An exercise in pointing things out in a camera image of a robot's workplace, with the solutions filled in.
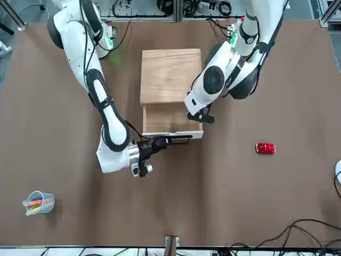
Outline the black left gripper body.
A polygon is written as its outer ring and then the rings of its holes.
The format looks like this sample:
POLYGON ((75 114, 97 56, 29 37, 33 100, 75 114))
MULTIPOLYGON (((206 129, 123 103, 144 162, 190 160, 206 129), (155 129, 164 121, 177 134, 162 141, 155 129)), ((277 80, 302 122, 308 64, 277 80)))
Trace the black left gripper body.
POLYGON ((186 116, 189 120, 192 120, 192 121, 196 121, 199 123, 212 124, 212 123, 214 123, 215 118, 213 115, 209 114, 210 109, 211 109, 211 105, 208 105, 208 106, 204 107, 203 109, 199 110, 194 115, 191 115, 190 112, 187 112, 186 116))

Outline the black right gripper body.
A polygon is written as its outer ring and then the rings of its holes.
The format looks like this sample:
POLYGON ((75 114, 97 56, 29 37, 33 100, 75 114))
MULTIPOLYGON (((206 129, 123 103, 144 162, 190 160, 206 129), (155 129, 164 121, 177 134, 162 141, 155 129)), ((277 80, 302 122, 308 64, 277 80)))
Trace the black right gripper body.
POLYGON ((160 151, 159 138, 140 140, 137 142, 140 161, 145 161, 160 151))

